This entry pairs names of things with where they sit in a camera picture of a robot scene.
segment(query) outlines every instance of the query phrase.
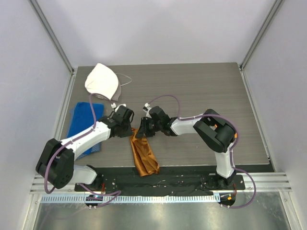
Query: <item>gray tabletop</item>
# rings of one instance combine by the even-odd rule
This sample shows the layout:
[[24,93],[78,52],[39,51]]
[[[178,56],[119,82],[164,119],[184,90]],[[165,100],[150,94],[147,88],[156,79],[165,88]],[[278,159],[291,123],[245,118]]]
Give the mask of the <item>gray tabletop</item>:
[[[87,75],[94,67],[78,67],[71,99],[70,111],[78,102],[87,102],[89,93],[84,87]],[[121,88],[120,103],[135,112],[132,127],[139,127],[142,108],[146,102],[162,94],[176,95],[181,102],[181,116],[193,116],[212,108],[230,118],[239,128],[241,139],[234,149],[235,164],[267,164],[268,158],[259,134],[248,96],[236,63],[166,64],[110,66],[115,73],[126,74],[133,81]],[[129,81],[118,76],[123,84]],[[104,114],[112,111],[107,101],[94,98],[94,103],[105,105]],[[173,98],[158,99],[158,105],[169,114],[177,115],[177,102]],[[67,112],[62,138],[66,137],[70,123]],[[148,138],[160,164],[215,165],[215,157],[197,134],[167,137],[156,133]],[[92,153],[77,164],[94,167],[134,166],[129,138],[111,138],[104,141],[101,151]]]

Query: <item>brown fabric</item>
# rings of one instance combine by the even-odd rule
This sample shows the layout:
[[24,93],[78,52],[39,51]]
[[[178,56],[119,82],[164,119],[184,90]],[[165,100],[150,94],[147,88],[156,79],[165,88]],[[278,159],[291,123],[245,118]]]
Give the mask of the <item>brown fabric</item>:
[[159,164],[149,146],[147,138],[136,138],[138,129],[132,128],[133,135],[130,137],[130,143],[134,158],[134,164],[140,176],[158,174],[160,171]]

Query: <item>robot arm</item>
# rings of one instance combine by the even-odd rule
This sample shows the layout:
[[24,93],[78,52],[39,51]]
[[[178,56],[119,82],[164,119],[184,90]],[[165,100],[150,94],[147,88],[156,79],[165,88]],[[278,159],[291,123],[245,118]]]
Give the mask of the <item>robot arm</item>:
[[97,174],[95,168],[90,165],[74,165],[74,161],[83,152],[101,141],[111,137],[131,136],[130,117],[133,114],[132,110],[122,104],[115,108],[110,116],[101,117],[95,126],[91,126],[73,137],[60,141],[54,138],[49,140],[37,163],[36,171],[44,177],[50,158],[59,148],[68,143],[52,162],[47,180],[57,189],[63,188],[68,183],[88,184],[89,188],[96,189],[101,184],[101,176]]
[[205,117],[179,120],[177,117],[170,118],[159,106],[150,108],[146,104],[144,111],[146,117],[141,120],[137,138],[152,137],[156,131],[162,131],[167,136],[198,133],[214,151],[217,174],[222,177],[226,185],[232,183],[236,172],[234,165],[230,163],[230,149],[235,141],[236,131],[227,121],[214,117],[219,115],[218,113],[208,109],[204,113]]

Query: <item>white cloth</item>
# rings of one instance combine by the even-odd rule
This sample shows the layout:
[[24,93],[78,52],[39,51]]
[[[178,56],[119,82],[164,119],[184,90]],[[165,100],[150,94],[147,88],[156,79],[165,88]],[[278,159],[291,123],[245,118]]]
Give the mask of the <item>white cloth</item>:
[[114,101],[118,101],[121,93],[120,83],[116,74],[101,63],[98,63],[87,76],[85,88],[89,93],[99,93]]

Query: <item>cable clip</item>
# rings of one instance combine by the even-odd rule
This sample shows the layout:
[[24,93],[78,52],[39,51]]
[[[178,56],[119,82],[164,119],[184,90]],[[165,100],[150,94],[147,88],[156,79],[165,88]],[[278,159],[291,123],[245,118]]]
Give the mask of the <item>cable clip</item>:
[[115,104],[115,103],[112,103],[112,104],[111,104],[111,107],[112,107],[112,109],[115,109],[115,108],[116,108],[116,104]]

